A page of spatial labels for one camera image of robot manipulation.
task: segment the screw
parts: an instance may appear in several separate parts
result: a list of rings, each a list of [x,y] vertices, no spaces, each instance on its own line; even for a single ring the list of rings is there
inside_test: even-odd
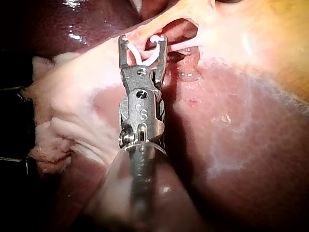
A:
[[[145,68],[141,68],[139,70],[137,70],[137,75],[138,76],[145,76],[147,74],[147,70]]]
[[[146,99],[147,98],[147,92],[145,90],[140,90],[136,93],[136,97],[139,99],[139,100],[143,100],[143,99]]]

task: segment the black object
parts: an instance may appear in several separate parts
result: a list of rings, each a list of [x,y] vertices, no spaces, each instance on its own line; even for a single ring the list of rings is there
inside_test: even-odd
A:
[[[28,228],[36,162],[34,107],[23,90],[32,83],[32,54],[0,50],[0,231]]]

